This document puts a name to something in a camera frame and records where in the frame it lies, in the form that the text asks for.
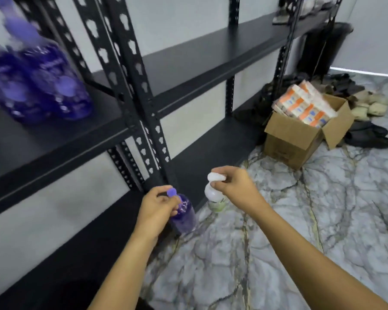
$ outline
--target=hand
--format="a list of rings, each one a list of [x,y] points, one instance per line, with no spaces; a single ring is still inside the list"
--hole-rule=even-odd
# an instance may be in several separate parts
[[[221,191],[236,207],[251,217],[257,208],[269,206],[245,169],[235,166],[220,166],[211,171],[227,176],[227,180],[224,182],[214,181],[211,186]]]
[[[168,219],[177,214],[178,204],[181,203],[181,199],[177,196],[172,198],[158,196],[170,188],[172,188],[171,185],[154,187],[144,196],[134,234],[156,242]]]

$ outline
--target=bottle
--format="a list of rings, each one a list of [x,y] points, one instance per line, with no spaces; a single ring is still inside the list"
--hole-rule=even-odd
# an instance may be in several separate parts
[[[212,181],[225,181],[226,176],[219,174],[219,173],[209,173],[207,176],[208,184],[206,185],[206,188],[204,189],[204,193],[208,199],[208,207],[213,212],[221,212],[227,202],[225,199],[225,196],[222,194],[222,192],[214,189],[211,186]]]
[[[37,124],[49,117],[32,91],[15,56],[0,46],[0,107],[22,124]]]
[[[0,0],[0,10],[13,37],[11,51],[21,59],[42,101],[63,119],[88,116],[92,101],[58,44],[40,36],[33,25],[18,17],[12,0]]]
[[[181,203],[178,205],[177,214],[170,218],[181,234],[192,232],[197,226],[197,217],[190,200],[181,193],[177,194],[175,188],[168,189],[168,197],[179,196]]]

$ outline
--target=forearm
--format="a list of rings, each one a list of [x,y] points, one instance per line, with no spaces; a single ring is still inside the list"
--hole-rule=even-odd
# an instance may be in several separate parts
[[[155,243],[132,234],[88,310],[134,310]]]
[[[324,256],[264,203],[252,217],[312,310],[388,309],[385,301]]]

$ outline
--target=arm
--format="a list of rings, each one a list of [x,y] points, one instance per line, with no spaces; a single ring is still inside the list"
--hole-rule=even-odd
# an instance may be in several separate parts
[[[324,256],[278,215],[246,170],[223,166],[212,172],[228,176],[227,183],[213,182],[212,186],[259,225],[312,310],[388,310],[388,303]]]
[[[154,187],[141,204],[134,232],[88,310],[134,310],[148,258],[170,216],[176,214],[178,197],[157,195],[172,186]]]

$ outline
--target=bottom shelf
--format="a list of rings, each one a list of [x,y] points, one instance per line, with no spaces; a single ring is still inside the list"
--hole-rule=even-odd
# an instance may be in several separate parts
[[[207,200],[204,188],[211,169],[240,165],[256,146],[260,134],[261,129],[226,117],[171,160],[179,191],[191,200],[196,211]]]
[[[143,196],[144,194],[139,191],[127,192],[2,293],[0,310],[67,309],[64,307],[66,304],[59,304],[60,307],[56,307],[55,304],[52,304],[52,307],[51,305],[44,307],[50,294],[52,292],[56,294],[58,285],[81,280],[82,290],[98,287],[134,229]],[[64,294],[64,300],[71,306],[81,302],[81,295],[85,296],[84,292],[75,291],[76,284],[70,293]]]

